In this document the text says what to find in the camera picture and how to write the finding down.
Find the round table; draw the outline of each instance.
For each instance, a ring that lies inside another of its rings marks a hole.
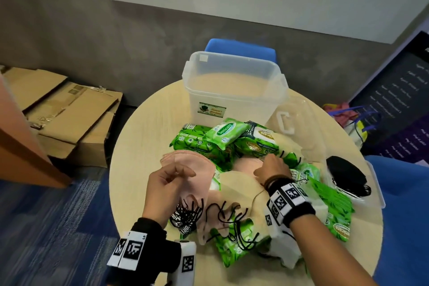
[[[290,95],[303,97],[289,89]],[[325,139],[327,155],[340,156],[355,164],[372,180],[371,172],[361,153],[344,130],[316,104],[306,99],[315,113]],[[172,83],[143,102],[127,121],[116,142],[110,165],[110,203],[116,227],[122,236],[141,216],[146,194],[147,177],[161,165],[162,155],[172,151],[171,140],[185,123],[190,123],[189,98],[182,81]],[[350,253],[371,275],[380,256],[383,219],[380,208],[359,207],[352,216],[351,237],[345,244]],[[167,227],[167,238],[179,238],[179,232]],[[198,246],[196,286],[312,285],[304,265],[294,270],[280,266],[277,259],[263,259],[248,254],[225,268],[214,244]],[[156,285],[164,285],[162,273]]]

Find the floor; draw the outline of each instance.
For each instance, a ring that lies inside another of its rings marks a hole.
[[[106,153],[134,107],[121,105]],[[54,189],[0,180],[2,285],[105,285],[106,262],[119,239],[109,201],[109,171],[63,165],[73,178]]]

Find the person's right hand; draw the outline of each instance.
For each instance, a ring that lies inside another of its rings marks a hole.
[[[257,168],[253,174],[261,185],[265,185],[266,180],[275,175],[286,175],[292,179],[292,173],[289,167],[283,162],[283,159],[274,154],[265,156],[262,167]]]

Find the concrete wall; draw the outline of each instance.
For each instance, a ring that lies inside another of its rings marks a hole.
[[[124,92],[139,105],[181,78],[211,38],[276,49],[289,86],[317,104],[347,100],[407,34],[380,44],[111,0],[0,0],[0,63]]]

